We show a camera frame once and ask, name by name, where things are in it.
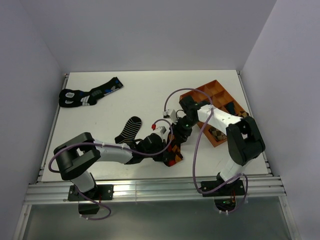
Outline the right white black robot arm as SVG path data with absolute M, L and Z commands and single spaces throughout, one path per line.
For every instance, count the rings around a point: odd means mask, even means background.
M 234 182 L 244 175 L 246 166 L 266 149 L 256 121 L 251 116 L 232 115 L 206 100 L 196 102 L 190 95 L 181 98 L 179 104 L 185 116 L 177 118 L 173 124 L 177 145 L 187 141 L 193 126 L 199 122 L 203 127 L 210 125 L 226 136 L 229 160 L 218 173 L 214 190 L 222 195 L 229 194 Z

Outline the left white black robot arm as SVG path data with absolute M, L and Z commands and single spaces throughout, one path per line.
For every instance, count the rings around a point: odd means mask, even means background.
M 98 194 L 98 186 L 88 169 L 96 162 L 135 165 L 146 158 L 166 162 L 166 141 L 163 134 L 152 133 L 142 140 L 128 143 L 105 144 L 89 132 L 81 133 L 56 147 L 53 151 L 58 173 L 64 181 L 71 181 L 74 189 L 86 200 Z

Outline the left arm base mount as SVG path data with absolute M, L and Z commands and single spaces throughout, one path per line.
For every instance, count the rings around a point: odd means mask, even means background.
M 110 201 L 113 199 L 114 185 L 113 184 L 98 184 L 93 189 L 83 192 L 82 194 L 89 199 L 95 201 Z M 86 199 L 81 196 L 76 190 L 75 185 L 71 185 L 67 200 L 69 202 L 85 201 Z

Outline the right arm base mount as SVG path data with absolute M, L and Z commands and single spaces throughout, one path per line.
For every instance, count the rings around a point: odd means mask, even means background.
M 218 180 L 213 181 L 201 181 L 200 189 L 203 192 L 208 192 L 218 187 L 221 184 Z M 243 196 L 245 194 L 245 187 L 243 181 L 238 179 L 232 183 L 227 183 L 221 188 L 217 189 L 215 192 L 210 194 L 202 194 L 203 197 L 231 197 L 231 196 Z

